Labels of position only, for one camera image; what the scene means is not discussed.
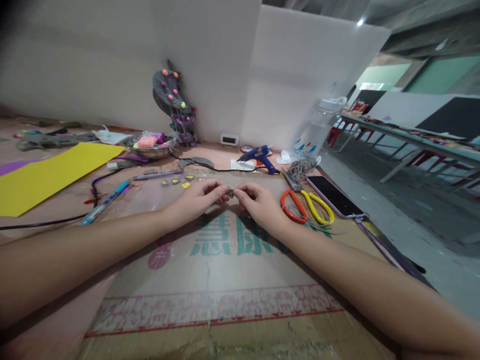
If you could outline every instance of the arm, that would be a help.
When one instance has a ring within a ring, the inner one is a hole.
[[[229,187],[194,182],[167,208],[47,232],[0,247],[0,327],[7,328],[95,274],[229,200]]]
[[[374,256],[289,221],[270,190],[248,182],[233,193],[260,226],[409,354],[480,357],[477,325],[428,286]]]

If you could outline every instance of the blue pen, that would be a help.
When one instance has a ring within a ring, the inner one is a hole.
[[[130,185],[130,180],[125,180],[122,182],[121,185],[115,189],[115,191],[108,197],[107,200],[105,200],[102,205],[94,207],[93,210],[85,216],[80,225],[84,226],[93,223],[94,220],[107,208],[108,204],[115,200],[128,185]]]

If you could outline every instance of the hot glue gun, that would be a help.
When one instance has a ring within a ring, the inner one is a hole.
[[[263,145],[262,147],[250,150],[249,152],[240,156],[240,158],[237,160],[237,163],[239,161],[245,162],[245,161],[248,161],[248,160],[258,160],[259,162],[263,163],[263,165],[266,166],[266,168],[268,169],[268,174],[269,175],[280,174],[280,171],[278,171],[272,165],[270,160],[267,158],[268,154],[269,154],[269,147],[267,145]]]

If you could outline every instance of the water bottle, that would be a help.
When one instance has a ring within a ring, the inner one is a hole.
[[[338,99],[322,99],[316,107],[316,116],[303,130],[295,145],[293,145],[290,155],[299,160],[315,159],[332,126],[337,122],[339,112],[346,103],[347,98],[345,96]]]

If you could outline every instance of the pen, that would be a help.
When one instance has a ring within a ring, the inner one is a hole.
[[[103,202],[102,205],[98,205],[90,211],[80,224],[81,226],[88,225],[94,222],[94,220],[107,208],[107,205],[110,204],[113,200],[120,195],[120,193],[125,190],[125,188],[130,184],[130,180],[125,180],[121,183],[119,187],[115,189],[115,191],[108,197],[107,200]]]
[[[132,180],[148,180],[148,179],[151,179],[151,178],[159,178],[159,177],[162,177],[162,176],[180,174],[180,173],[183,173],[183,172],[184,172],[183,170],[165,171],[165,172],[159,172],[159,173],[156,173],[156,174],[134,176]]]

